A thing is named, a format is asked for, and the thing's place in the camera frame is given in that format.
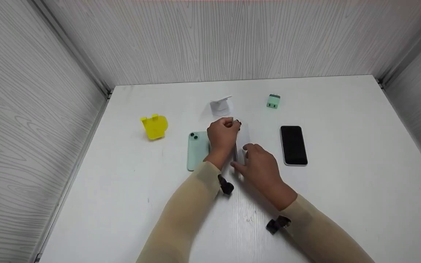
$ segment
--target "person's right hand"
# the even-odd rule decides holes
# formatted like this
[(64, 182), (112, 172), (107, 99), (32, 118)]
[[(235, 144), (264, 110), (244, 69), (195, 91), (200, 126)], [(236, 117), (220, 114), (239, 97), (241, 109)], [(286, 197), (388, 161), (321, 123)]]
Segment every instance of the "person's right hand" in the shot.
[(231, 165), (279, 211), (284, 210), (297, 193), (282, 181), (277, 160), (258, 144), (248, 143), (243, 149), (247, 150), (245, 165), (235, 161)]

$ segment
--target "black smartphone screen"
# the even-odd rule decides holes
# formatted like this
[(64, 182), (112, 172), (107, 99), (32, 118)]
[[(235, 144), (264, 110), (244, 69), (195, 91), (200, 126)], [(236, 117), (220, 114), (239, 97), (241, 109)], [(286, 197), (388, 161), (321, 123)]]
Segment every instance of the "black smartphone screen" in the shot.
[(307, 165), (308, 158), (304, 148), (303, 133), (300, 126), (280, 127), (282, 151), (286, 165)]

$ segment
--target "green smartphone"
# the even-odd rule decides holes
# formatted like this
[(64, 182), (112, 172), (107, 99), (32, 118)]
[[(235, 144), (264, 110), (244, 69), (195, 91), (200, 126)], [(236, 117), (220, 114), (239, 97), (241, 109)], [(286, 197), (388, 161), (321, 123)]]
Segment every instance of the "green smartphone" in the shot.
[(206, 131), (194, 131), (187, 139), (187, 169), (194, 171), (209, 154), (209, 138)]

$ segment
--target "arm sleeve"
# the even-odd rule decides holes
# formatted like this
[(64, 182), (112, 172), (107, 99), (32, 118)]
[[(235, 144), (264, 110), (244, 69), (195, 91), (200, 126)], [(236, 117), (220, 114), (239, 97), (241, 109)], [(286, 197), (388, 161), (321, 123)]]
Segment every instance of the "arm sleeve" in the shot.
[(186, 263), (191, 244), (220, 189), (220, 170), (208, 161), (169, 199), (136, 263)]
[(315, 262), (374, 262), (340, 226), (298, 195), (281, 214), (291, 220), (285, 230)]

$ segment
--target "black clip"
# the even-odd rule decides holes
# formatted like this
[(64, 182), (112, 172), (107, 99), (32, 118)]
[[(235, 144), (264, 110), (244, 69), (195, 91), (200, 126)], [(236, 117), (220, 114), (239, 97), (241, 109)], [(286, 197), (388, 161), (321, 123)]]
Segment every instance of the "black clip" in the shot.
[(266, 229), (271, 233), (275, 234), (280, 228), (285, 228), (290, 225), (292, 221), (285, 216), (278, 216), (276, 220), (271, 219), (266, 225)]
[(220, 188), (222, 189), (222, 192), (226, 195), (230, 195), (235, 189), (234, 185), (227, 182), (227, 180), (225, 180), (225, 178), (223, 178), (222, 175), (217, 175), (217, 178), (219, 179)]

